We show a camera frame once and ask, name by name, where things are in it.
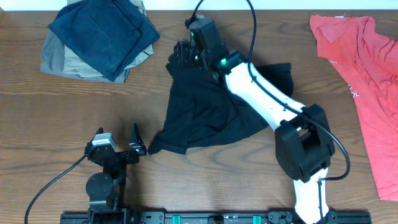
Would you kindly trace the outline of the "black t-shirt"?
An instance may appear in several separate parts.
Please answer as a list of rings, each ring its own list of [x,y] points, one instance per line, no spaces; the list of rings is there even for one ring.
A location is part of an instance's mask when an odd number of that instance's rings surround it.
[[[164,127],[147,152],[186,154],[192,147],[226,145],[268,127],[243,99],[199,68],[182,68],[176,54],[165,66],[173,78]]]

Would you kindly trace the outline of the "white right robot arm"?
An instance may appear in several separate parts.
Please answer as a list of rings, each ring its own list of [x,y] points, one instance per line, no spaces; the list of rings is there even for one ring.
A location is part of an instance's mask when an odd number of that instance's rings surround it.
[[[240,52],[228,51],[224,45],[209,50],[186,40],[178,42],[174,52],[181,67],[215,74],[272,128],[277,161],[294,181],[296,222],[336,223],[337,216],[326,204],[325,181],[335,147],[324,110],[291,99]]]

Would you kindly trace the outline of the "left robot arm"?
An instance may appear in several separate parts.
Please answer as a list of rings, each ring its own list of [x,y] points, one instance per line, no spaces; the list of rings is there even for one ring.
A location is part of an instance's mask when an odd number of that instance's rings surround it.
[[[87,159],[103,168],[86,183],[90,198],[88,223],[139,223],[137,213],[124,203],[127,166],[147,154],[136,123],[131,129],[131,150],[117,152],[116,146],[112,134],[99,128],[85,147]]]

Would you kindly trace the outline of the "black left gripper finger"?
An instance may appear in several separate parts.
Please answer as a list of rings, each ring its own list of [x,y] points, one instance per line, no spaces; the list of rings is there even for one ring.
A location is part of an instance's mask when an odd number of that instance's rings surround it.
[[[132,148],[132,150],[137,153],[138,156],[147,155],[147,148],[141,138],[137,123],[133,123],[132,125],[129,145]]]
[[[97,132],[95,133],[94,136],[96,136],[97,134],[103,134],[103,128],[102,127],[98,128],[98,130],[97,130]]]

